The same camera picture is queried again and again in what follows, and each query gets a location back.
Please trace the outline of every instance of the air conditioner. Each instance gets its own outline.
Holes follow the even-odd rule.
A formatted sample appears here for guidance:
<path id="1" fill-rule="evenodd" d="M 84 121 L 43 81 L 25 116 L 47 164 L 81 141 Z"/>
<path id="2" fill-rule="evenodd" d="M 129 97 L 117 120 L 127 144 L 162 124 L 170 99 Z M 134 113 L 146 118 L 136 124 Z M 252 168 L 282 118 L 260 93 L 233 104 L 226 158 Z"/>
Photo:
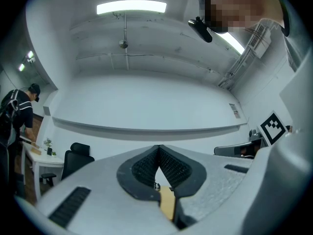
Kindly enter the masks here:
<path id="1" fill-rule="evenodd" d="M 259 23 L 256 27 L 256 33 L 252 35 L 248 46 L 258 58 L 261 58 L 271 42 L 270 30 L 263 24 Z"/>

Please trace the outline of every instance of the black strip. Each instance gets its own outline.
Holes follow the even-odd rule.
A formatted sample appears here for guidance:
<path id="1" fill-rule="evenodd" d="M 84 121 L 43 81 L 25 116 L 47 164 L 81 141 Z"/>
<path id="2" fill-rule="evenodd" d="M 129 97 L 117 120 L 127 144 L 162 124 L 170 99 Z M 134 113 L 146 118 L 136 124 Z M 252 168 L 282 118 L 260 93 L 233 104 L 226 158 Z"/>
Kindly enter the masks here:
<path id="1" fill-rule="evenodd" d="M 249 168 L 246 167 L 241 167 L 241 166 L 237 166 L 237 165 L 231 165 L 231 164 L 227 164 L 224 166 L 225 169 L 228 170 L 233 170 L 233 171 L 237 171 L 237 172 L 241 172 L 241 173 L 247 173 L 249 171 Z"/>
<path id="2" fill-rule="evenodd" d="M 25 107 L 29 107 L 29 106 L 33 108 L 31 102 L 27 102 L 25 104 L 19 105 L 20 111 L 22 111 Z"/>
<path id="3" fill-rule="evenodd" d="M 49 219 L 65 228 L 77 213 L 91 190 L 77 187 L 50 215 Z"/>

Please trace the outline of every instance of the backpack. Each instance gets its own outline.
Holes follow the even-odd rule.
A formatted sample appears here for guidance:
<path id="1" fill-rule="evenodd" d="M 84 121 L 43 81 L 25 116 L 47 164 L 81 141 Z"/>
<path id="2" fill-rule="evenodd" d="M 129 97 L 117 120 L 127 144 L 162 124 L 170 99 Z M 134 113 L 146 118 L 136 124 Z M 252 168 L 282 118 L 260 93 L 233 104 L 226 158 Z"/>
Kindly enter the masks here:
<path id="1" fill-rule="evenodd" d="M 20 106 L 17 100 L 19 90 L 14 90 L 10 98 L 0 106 L 0 145 L 7 148 L 9 141 L 15 134 L 13 128 L 14 117 L 19 114 Z"/>

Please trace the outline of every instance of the black office chair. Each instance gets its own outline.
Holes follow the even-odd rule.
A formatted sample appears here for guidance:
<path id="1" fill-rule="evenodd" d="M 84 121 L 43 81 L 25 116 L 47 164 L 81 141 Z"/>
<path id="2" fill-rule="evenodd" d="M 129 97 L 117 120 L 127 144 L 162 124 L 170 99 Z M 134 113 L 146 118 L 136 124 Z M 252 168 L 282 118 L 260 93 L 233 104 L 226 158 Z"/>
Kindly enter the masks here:
<path id="1" fill-rule="evenodd" d="M 64 168 L 61 180 L 94 161 L 94 158 L 89 156 L 89 145 L 74 143 L 71 145 L 70 149 L 70 151 L 65 153 Z M 55 178 L 56 175 L 53 173 L 46 173 L 42 174 L 41 177 L 46 179 L 50 186 L 53 186 L 52 178 Z"/>

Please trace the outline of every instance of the chair backrest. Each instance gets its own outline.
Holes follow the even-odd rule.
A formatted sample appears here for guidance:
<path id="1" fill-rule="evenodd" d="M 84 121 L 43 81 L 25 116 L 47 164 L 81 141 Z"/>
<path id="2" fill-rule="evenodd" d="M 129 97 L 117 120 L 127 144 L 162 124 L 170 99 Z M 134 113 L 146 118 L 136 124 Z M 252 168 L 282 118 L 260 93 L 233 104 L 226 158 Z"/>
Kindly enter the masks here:
<path id="1" fill-rule="evenodd" d="M 94 161 L 94 158 L 89 156 L 89 145 L 74 143 L 70 148 L 71 151 L 65 153 L 61 180 Z"/>

